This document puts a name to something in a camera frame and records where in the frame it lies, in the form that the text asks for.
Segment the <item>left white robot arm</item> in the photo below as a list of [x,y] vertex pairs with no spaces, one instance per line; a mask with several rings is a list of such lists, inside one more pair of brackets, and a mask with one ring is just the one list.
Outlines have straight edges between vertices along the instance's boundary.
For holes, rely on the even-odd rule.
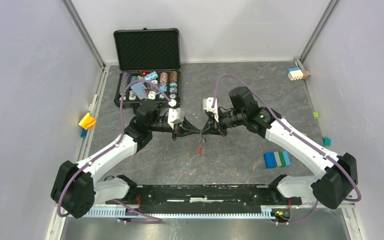
[[80,218],[92,206],[107,201],[133,203],[137,198],[133,184],[120,177],[107,181],[100,181],[100,178],[143,149],[152,140],[153,132],[171,133],[174,140],[200,134],[201,131],[185,118],[184,111],[176,107],[175,100],[169,104],[169,110],[161,115],[161,108],[155,101],[142,100],[129,125],[113,142],[77,163],[66,161],[59,167],[50,196],[57,204],[60,217]]

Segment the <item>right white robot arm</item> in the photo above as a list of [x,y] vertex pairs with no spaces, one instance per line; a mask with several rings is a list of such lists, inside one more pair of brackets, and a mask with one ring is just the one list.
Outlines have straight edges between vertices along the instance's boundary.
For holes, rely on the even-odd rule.
[[208,121],[203,135],[225,137],[229,128],[244,126],[294,156],[310,171],[309,176],[277,177],[270,186],[269,199],[282,204],[288,198],[314,198],[329,209],[337,209],[358,184],[357,161],[349,153],[339,155],[319,145],[297,129],[278,112],[259,106],[245,86],[229,92],[232,107],[218,106],[213,97],[203,99]]

